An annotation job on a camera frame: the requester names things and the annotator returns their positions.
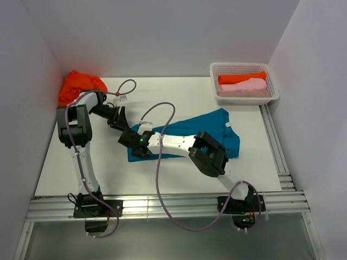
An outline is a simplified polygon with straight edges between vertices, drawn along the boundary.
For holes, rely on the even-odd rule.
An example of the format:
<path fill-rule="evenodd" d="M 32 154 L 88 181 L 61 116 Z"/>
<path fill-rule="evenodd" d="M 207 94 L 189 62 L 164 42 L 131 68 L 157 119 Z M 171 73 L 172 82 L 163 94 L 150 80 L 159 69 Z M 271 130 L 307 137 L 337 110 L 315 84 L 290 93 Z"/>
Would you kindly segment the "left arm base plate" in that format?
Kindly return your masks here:
<path fill-rule="evenodd" d="M 114 209 L 113 212 L 104 204 L 100 204 L 95 200 L 87 201 L 81 205 L 77 205 L 74 209 L 74 218 L 98 218 L 98 217 L 121 217 L 123 211 L 122 200 L 106 200 L 106 204 Z"/>

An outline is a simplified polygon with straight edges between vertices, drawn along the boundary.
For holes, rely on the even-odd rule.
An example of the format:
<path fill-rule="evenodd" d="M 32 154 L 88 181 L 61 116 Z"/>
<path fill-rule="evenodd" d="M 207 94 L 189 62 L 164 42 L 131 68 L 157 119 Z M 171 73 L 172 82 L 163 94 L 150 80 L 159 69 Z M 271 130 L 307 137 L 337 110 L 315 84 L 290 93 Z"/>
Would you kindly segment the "blue t shirt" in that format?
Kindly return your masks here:
<path fill-rule="evenodd" d="M 226 148 L 228 158 L 239 156 L 240 137 L 232 130 L 229 122 L 229 113 L 220 108 L 213 112 L 196 116 L 190 119 L 177 121 L 167 126 L 167 135 L 196 135 L 205 131 Z"/>

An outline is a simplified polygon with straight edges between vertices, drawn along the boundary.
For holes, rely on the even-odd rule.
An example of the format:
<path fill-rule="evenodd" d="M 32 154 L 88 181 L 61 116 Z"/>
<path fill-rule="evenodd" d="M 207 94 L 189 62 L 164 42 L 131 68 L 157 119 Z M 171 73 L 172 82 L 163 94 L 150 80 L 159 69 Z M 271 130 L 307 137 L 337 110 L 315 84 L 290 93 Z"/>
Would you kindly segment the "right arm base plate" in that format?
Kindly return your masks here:
<path fill-rule="evenodd" d="M 248 198 L 246 200 L 236 200 L 230 198 L 223 213 L 231 215 L 243 215 L 245 213 L 250 213 L 251 211 L 258 212 L 259 209 L 261 209 L 261 212 L 265 212 L 266 206 L 264 198 L 263 196 L 259 197 L 260 204 L 256 195 L 254 195 L 251 199 Z"/>

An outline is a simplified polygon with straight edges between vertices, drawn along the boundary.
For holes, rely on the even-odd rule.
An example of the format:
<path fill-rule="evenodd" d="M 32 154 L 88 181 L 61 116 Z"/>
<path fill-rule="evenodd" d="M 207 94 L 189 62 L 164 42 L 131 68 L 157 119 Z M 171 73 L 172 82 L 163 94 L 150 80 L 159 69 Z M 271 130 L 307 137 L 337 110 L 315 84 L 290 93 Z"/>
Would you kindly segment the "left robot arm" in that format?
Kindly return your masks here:
<path fill-rule="evenodd" d="M 125 107 L 105 104 L 109 92 L 84 90 L 66 106 L 56 109 L 59 140 L 69 150 L 78 177 L 78 195 L 72 202 L 75 209 L 93 216 L 100 216 L 107 210 L 117 211 L 104 199 L 94 173 L 90 144 L 93 137 L 90 114 L 107 120 L 109 127 L 132 134 L 125 116 Z"/>

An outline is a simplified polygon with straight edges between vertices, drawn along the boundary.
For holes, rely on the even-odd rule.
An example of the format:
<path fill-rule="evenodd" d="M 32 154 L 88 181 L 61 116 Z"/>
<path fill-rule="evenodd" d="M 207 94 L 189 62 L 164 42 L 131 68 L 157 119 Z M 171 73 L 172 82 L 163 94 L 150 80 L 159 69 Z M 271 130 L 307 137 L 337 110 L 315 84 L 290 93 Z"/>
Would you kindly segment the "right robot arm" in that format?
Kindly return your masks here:
<path fill-rule="evenodd" d="M 226 189 L 234 190 L 227 205 L 236 207 L 236 212 L 247 211 L 254 203 L 254 189 L 232 173 L 226 148 L 207 132 L 176 136 L 154 131 L 139 134 L 125 130 L 118 143 L 131 149 L 135 157 L 172 154 L 189 158 L 202 174 L 216 178 Z"/>

